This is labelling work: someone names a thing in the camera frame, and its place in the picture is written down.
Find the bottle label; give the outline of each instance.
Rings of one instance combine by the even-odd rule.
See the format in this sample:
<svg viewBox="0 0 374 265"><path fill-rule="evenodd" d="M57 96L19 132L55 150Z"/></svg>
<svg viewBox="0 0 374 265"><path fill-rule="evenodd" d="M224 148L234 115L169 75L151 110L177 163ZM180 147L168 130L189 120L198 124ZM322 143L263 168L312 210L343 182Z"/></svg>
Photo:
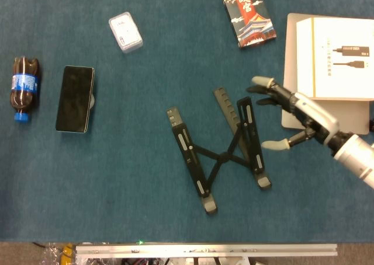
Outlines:
<svg viewBox="0 0 374 265"><path fill-rule="evenodd" d="M37 78L30 74L14 74L12 90L24 90L32 93L37 91Z"/></svg>

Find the black phone screen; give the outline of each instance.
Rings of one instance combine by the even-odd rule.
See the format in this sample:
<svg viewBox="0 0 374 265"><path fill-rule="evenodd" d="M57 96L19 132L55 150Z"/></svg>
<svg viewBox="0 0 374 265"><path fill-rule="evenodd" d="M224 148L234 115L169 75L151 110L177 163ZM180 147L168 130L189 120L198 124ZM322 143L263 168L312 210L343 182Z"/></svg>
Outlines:
<svg viewBox="0 0 374 265"><path fill-rule="evenodd" d="M56 119L57 131L87 131L94 75L93 68L65 67Z"/></svg>

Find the clear plastic box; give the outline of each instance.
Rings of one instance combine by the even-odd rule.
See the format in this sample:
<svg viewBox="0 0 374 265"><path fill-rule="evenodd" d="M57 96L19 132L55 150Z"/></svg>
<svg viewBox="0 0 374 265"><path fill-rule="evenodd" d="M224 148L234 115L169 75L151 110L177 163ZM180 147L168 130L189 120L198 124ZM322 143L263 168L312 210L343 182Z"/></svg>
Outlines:
<svg viewBox="0 0 374 265"><path fill-rule="evenodd" d="M109 19L109 25L124 53L129 53L143 46L143 39L129 12Z"/></svg>

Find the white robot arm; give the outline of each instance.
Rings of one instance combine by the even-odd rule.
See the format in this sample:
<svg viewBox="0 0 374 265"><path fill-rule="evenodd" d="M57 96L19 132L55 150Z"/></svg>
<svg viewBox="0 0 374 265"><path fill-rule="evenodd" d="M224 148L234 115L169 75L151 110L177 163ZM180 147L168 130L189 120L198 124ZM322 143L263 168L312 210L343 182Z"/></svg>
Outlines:
<svg viewBox="0 0 374 265"><path fill-rule="evenodd" d="M339 130L338 120L301 93L291 93L275 82L273 78L255 76L256 86L247 91L266 94L269 98L257 101L260 105L281 105L305 126L305 130L281 141L265 141L262 147L273 150L290 149L300 142L315 138L332 150L335 160L341 162L360 179L374 189L374 148L353 133Z"/></svg>

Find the usb cable image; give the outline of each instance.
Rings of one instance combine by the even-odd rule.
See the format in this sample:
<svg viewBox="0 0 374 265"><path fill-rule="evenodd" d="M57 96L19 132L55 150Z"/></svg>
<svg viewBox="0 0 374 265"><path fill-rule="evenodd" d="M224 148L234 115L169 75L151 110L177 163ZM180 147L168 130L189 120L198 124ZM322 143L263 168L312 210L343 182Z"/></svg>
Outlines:
<svg viewBox="0 0 374 265"><path fill-rule="evenodd" d="M369 57L369 47L367 46L342 46L341 48L333 49L333 51L339 52L343 56Z"/></svg>
<svg viewBox="0 0 374 265"><path fill-rule="evenodd" d="M365 63L364 61L353 61L353 62L335 62L334 65L347 65L353 68L365 68L368 67L369 64Z"/></svg>

